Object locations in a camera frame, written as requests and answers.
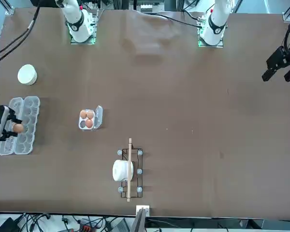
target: clear plastic egg carton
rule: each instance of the clear plastic egg carton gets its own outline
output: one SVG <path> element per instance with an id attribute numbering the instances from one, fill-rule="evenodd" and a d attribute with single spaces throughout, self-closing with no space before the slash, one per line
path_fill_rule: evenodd
<path id="1" fill-rule="evenodd" d="M 83 131 L 86 131 L 86 130 L 96 130 L 98 129 L 101 124 L 102 124 L 102 116 L 103 116 L 103 108 L 102 106 L 98 105 L 98 107 L 96 108 L 96 111 L 93 111 L 93 110 L 88 110 L 88 109 L 85 109 L 86 113 L 88 112 L 93 112 L 93 125 L 91 128 L 88 128 L 86 125 L 85 125 L 85 121 L 86 120 L 89 120 L 88 117 L 86 117 L 85 119 L 82 119 L 81 116 L 79 116 L 79 119 L 78 119 L 78 127 L 79 129 L 83 130 Z"/>
<path id="2" fill-rule="evenodd" d="M 13 98 L 10 100 L 9 107 L 15 111 L 16 118 L 20 118 L 20 113 L 23 109 L 23 104 L 24 100 L 22 98 Z M 13 122 L 12 121 L 7 121 L 5 124 L 5 129 L 7 131 L 12 131 L 13 127 Z M 15 144 L 16 144 L 16 139 L 15 137 L 10 137 L 7 138 L 6 141 L 1 141 L 0 142 L 0 155 L 10 155 L 13 153 Z"/>
<path id="3" fill-rule="evenodd" d="M 16 117 L 23 121 L 24 131 L 17 137 L 10 137 L 7 141 L 0 142 L 0 155 L 10 155 L 13 152 L 17 155 L 29 154 L 33 149 L 40 99 L 36 96 L 28 96 L 25 99 L 13 98 L 9 107 L 15 110 Z M 5 128 L 11 131 L 14 123 L 10 121 L 8 123 Z"/>

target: toilet paper roll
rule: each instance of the toilet paper roll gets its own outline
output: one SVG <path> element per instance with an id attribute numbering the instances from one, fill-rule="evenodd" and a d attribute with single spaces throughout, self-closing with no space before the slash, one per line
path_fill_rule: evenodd
<path id="1" fill-rule="evenodd" d="M 131 162 L 131 180 L 133 177 L 133 163 Z M 128 180 L 128 161 L 116 160 L 113 165 L 113 179 L 115 181 Z"/>

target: wooden stick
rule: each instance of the wooden stick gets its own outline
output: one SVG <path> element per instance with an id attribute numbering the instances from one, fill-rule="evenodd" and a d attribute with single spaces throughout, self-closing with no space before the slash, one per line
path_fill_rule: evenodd
<path id="1" fill-rule="evenodd" d="M 130 202 L 130 193 L 131 193 L 131 150 L 132 150 L 132 139 L 129 139 L 127 202 Z"/>

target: floor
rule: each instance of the floor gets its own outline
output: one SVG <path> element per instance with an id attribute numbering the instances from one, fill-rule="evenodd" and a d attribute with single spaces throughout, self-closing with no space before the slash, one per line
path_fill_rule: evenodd
<path id="1" fill-rule="evenodd" d="M 190 7 L 189 11 L 206 11 L 215 0 L 201 0 L 196 7 Z M 18 7 L 32 7 L 30 0 L 9 0 L 9 3 Z M 238 13 L 258 13 L 258 14 L 281 14 L 290 6 L 290 0 L 243 0 Z M 0 4 L 0 34 L 5 19 L 5 10 Z"/>
<path id="2" fill-rule="evenodd" d="M 4 223 L 7 218 L 12 218 L 15 220 L 20 214 L 0 214 L 0 226 Z M 26 228 L 26 218 L 29 217 L 28 214 L 22 218 L 18 224 L 23 230 L 21 232 L 27 231 Z M 50 218 L 41 217 L 39 219 L 39 226 L 42 230 L 39 230 L 35 226 L 32 232 L 66 232 L 66 227 L 62 222 L 62 217 L 67 220 L 67 228 L 74 229 L 77 231 L 79 229 L 79 224 L 76 220 L 80 220 L 82 224 L 89 225 L 89 219 L 92 221 L 92 226 L 97 223 L 96 232 L 104 232 L 105 221 L 111 222 L 112 228 L 115 228 L 118 223 L 120 223 L 123 217 L 113 218 L 107 217 L 105 220 L 100 221 L 101 217 L 91 216 L 90 218 L 86 215 L 72 216 L 69 215 L 50 215 Z M 134 218 L 125 217 L 126 224 L 129 228 L 132 227 Z M 290 232 L 290 222 L 278 221 L 278 220 L 254 220 L 263 232 Z M 28 227 L 30 228 L 32 221 L 28 221 Z M 252 230 L 252 227 L 248 225 L 247 219 L 236 219 L 236 218 L 221 218 L 221 219 L 210 219 L 210 218 L 166 218 L 166 217 L 147 217 L 146 219 L 147 232 L 159 231 L 158 226 L 162 228 L 163 232 L 191 232 L 191 227 L 193 227 L 194 232 L 258 232 L 260 230 Z"/>

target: brown egg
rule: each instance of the brown egg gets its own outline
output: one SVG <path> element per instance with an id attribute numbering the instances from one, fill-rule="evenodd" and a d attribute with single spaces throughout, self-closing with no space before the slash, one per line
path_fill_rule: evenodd
<path id="1" fill-rule="evenodd" d="M 92 119 L 92 118 L 93 118 L 93 112 L 92 112 L 92 111 L 89 111 L 89 112 L 87 113 L 87 117 L 88 117 L 89 119 Z"/>
<path id="2" fill-rule="evenodd" d="M 79 115 L 81 116 L 82 119 L 85 119 L 87 117 L 87 112 L 85 110 L 82 110 Z"/>
<path id="3" fill-rule="evenodd" d="M 85 125 L 86 125 L 88 128 L 92 128 L 92 125 L 93 125 L 92 120 L 87 119 L 86 122 L 85 122 Z"/>
<path id="4" fill-rule="evenodd" d="M 24 131 L 24 126 L 22 124 L 15 124 L 12 130 L 16 133 L 21 133 Z"/>

